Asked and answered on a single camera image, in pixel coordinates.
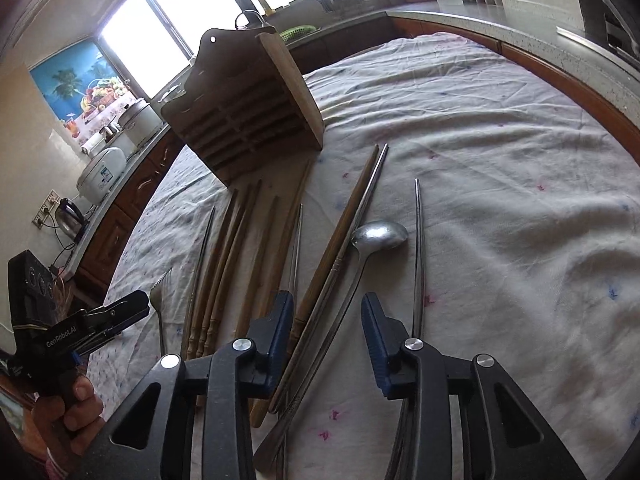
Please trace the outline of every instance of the blue gripper pad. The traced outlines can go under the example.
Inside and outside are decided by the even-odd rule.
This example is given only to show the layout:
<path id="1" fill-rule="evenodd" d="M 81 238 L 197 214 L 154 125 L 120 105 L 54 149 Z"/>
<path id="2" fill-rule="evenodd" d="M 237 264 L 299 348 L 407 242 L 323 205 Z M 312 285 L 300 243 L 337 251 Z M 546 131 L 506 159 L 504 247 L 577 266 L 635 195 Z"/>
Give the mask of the blue gripper pad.
<path id="1" fill-rule="evenodd" d="M 362 298 L 361 316 L 376 384 L 388 400 L 409 397 L 415 388 L 416 373 L 402 351 L 409 337 L 404 325 L 385 316 L 374 292 Z"/>
<path id="2" fill-rule="evenodd" d="M 268 399 L 275 390 L 287 356 L 289 332 L 293 323 L 293 297 L 286 290 L 277 293 L 271 313 L 254 319 L 247 338 L 255 343 L 255 369 L 251 397 Z"/>

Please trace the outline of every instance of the bottle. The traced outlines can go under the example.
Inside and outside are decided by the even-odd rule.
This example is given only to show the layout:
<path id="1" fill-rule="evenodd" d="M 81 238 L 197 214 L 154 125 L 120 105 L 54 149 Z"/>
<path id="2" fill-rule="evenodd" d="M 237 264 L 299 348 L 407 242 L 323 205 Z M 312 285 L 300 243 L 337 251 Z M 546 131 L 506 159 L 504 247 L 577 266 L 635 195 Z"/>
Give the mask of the bottle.
<path id="1" fill-rule="evenodd" d="M 264 9 L 264 13 L 267 16 L 271 16 L 272 14 L 275 14 L 276 11 L 271 9 L 270 5 L 267 3 L 267 0 L 258 0 L 258 2 L 260 2 L 262 8 Z"/>

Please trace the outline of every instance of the power outlet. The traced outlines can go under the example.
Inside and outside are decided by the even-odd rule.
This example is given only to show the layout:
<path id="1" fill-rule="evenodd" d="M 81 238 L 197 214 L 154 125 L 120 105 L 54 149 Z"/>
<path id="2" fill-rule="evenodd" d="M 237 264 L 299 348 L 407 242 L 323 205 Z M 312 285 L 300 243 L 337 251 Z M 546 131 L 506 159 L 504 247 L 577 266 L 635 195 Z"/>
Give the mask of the power outlet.
<path id="1" fill-rule="evenodd" d="M 54 190 L 51 190 L 49 196 L 47 196 L 47 199 L 42 203 L 40 209 L 38 210 L 38 213 L 36 214 L 36 216 L 34 216 L 31 222 L 33 222 L 38 229 L 42 229 L 42 223 L 47 221 L 49 215 L 53 216 L 53 213 L 58 207 L 59 203 L 60 195 Z"/>

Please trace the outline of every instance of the electric kettle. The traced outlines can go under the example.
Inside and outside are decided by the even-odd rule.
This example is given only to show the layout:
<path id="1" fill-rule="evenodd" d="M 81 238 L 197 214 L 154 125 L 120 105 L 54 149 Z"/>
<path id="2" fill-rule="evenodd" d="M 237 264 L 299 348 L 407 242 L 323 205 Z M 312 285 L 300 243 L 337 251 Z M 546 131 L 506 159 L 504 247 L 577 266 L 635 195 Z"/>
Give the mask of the electric kettle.
<path id="1" fill-rule="evenodd" d="M 62 232 L 75 243 L 78 243 L 87 225 L 87 220 L 78 209 L 78 206 L 68 198 L 63 198 L 60 200 L 55 216 Z"/>

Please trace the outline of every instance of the fingernail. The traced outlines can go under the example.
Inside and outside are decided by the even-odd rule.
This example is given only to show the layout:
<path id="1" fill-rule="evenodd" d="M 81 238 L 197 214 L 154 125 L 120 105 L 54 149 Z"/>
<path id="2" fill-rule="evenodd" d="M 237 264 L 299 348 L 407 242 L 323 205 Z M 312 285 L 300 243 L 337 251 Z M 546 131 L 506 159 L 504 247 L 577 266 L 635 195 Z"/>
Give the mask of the fingernail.
<path id="1" fill-rule="evenodd" d="M 88 399 L 90 394 L 91 392 L 86 386 L 78 386 L 76 388 L 76 397 L 78 398 L 78 400 Z"/>
<path id="2" fill-rule="evenodd" d="M 68 427 L 71 431 L 75 431 L 78 429 L 78 421 L 73 416 L 66 416 L 65 426 Z"/>

